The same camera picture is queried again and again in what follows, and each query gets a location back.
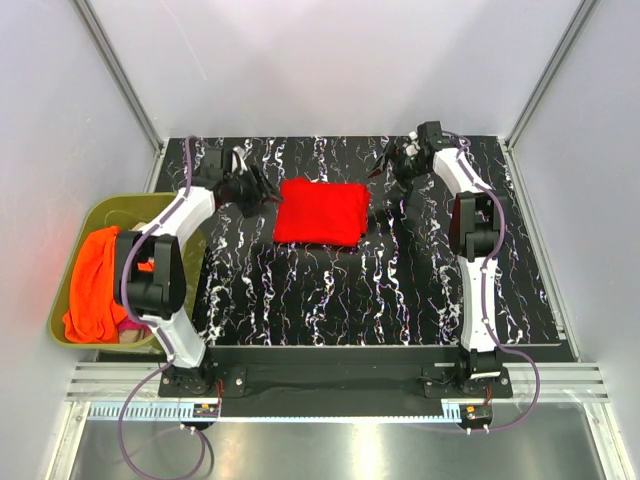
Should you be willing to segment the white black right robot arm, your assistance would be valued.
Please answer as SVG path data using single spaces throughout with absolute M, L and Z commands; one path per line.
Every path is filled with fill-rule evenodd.
M 464 313 L 459 356 L 444 385 L 463 396 L 486 399 L 501 385 L 503 372 L 495 330 L 495 277 L 506 218 L 500 196 L 473 169 L 469 154 L 466 137 L 427 121 L 389 140 L 369 176 L 389 169 L 408 198 L 413 181 L 433 173 L 454 197 L 448 240 L 461 271 Z

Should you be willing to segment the orange t shirt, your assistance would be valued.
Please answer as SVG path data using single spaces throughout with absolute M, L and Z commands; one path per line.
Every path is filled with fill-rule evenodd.
M 63 316 L 65 337 L 72 343 L 119 343 L 117 325 L 128 317 L 113 293 L 119 233 L 118 226 L 96 230 L 79 250 L 71 276 L 69 309 Z

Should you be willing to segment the left orange connector board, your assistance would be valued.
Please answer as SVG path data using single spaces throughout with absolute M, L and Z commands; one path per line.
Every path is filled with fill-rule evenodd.
M 193 408 L 194 418 L 218 418 L 220 416 L 219 403 L 195 403 Z

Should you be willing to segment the aluminium frame rail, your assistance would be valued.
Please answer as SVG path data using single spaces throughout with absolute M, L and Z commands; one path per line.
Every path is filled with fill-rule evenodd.
M 252 365 L 221 396 L 159 398 L 152 368 L 82 363 L 49 479 L 635 479 L 598 368 L 511 366 L 513 394 L 436 399 L 410 365 Z

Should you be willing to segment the right aluminium corner post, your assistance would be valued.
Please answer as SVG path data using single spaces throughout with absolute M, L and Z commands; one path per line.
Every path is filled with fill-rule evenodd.
M 580 35 L 589 23 L 598 5 L 598 0 L 581 0 L 579 2 L 531 94 L 529 95 L 524 108 L 517 117 L 517 120 L 509 134 L 505 137 L 505 145 L 509 150 L 513 150 L 522 138 L 526 128 L 542 104 L 546 94 L 559 74 L 561 68 L 564 66 L 573 47 L 576 45 Z

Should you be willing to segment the left aluminium corner post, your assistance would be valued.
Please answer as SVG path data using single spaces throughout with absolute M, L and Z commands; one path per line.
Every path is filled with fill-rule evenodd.
M 92 3 L 87 0 L 71 0 L 71 5 L 77 12 L 80 21 L 89 34 L 100 58 L 109 71 L 117 89 L 122 95 L 131 114 L 141 129 L 146 141 L 155 153 L 158 153 L 164 145 L 157 133 L 149 115 L 146 113 L 135 89 L 128 78 L 124 67 L 118 58 L 115 48 L 102 25 Z

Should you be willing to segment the aluminium corner post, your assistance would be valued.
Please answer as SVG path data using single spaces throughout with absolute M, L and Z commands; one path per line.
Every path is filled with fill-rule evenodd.
M 524 108 L 517 117 L 517 120 L 509 134 L 505 137 L 505 145 L 509 150 L 513 150 L 522 138 L 526 128 L 542 104 L 546 94 L 559 74 L 561 68 L 564 66 L 573 47 L 576 45 L 580 35 L 589 23 L 598 5 L 598 0 L 581 0 L 579 2 L 531 94 L 529 95 Z
M 100 58 L 109 71 L 117 89 L 122 95 L 131 114 L 141 129 L 146 141 L 155 153 L 158 153 L 164 145 L 157 133 L 149 115 L 146 113 L 135 89 L 128 78 L 124 67 L 118 58 L 115 48 L 102 25 L 92 3 L 87 0 L 71 0 L 71 5 L 77 12 L 80 21 L 89 34 Z

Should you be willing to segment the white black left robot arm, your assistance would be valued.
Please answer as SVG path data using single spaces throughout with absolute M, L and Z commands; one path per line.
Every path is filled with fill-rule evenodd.
M 166 354 L 164 379 L 189 395 L 215 390 L 213 361 L 184 306 L 187 282 L 182 248 L 200 225 L 227 204 L 243 216 L 280 201 L 278 190 L 247 162 L 240 147 L 209 148 L 193 169 L 186 155 L 186 184 L 155 218 L 115 240 L 113 296 L 130 320 L 149 328 Z

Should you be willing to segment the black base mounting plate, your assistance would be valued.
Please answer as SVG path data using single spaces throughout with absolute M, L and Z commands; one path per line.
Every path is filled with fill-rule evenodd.
M 444 385 L 458 347 L 258 347 L 208 349 L 220 383 L 204 396 L 189 395 L 164 379 L 170 398 L 222 398 L 225 417 L 333 418 L 426 417 L 442 413 L 442 401 L 480 403 L 510 399 L 503 365 L 501 385 L 490 397 L 467 397 Z

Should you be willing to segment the right orange connector board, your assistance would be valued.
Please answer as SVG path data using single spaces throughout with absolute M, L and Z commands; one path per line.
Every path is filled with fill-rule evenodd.
M 486 419 L 491 421 L 493 417 L 493 409 L 489 404 L 467 405 L 464 408 L 463 418 L 469 421 L 480 421 Z

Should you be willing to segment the orange connector board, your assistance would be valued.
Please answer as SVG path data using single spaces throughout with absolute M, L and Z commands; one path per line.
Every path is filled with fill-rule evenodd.
M 193 408 L 194 418 L 218 418 L 220 416 L 219 403 L 195 403 Z
M 491 421 L 493 417 L 493 409 L 489 404 L 467 405 L 464 408 L 463 418 L 469 421 L 480 421 L 486 419 Z

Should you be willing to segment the olive green plastic bin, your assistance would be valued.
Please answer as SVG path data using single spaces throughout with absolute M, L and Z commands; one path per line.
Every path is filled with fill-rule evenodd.
M 97 349 L 131 354 L 159 354 L 163 351 L 159 341 L 152 335 L 129 344 L 70 342 L 65 335 L 63 316 L 69 310 L 69 291 L 74 265 L 88 235 L 104 227 L 119 226 L 129 230 L 140 222 L 147 223 L 159 215 L 174 198 L 175 194 L 172 192 L 117 195 L 98 202 L 89 210 L 76 238 L 47 322 L 49 334 L 56 344 L 67 349 Z M 193 314 L 206 246 L 205 235 L 201 230 L 196 230 L 181 247 L 187 282 L 185 310 L 188 315 Z

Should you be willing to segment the red t shirt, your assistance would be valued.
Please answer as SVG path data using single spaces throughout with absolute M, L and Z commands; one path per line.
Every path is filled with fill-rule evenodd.
M 275 243 L 355 247 L 367 231 L 370 192 L 358 183 L 311 182 L 299 177 L 281 185 Z

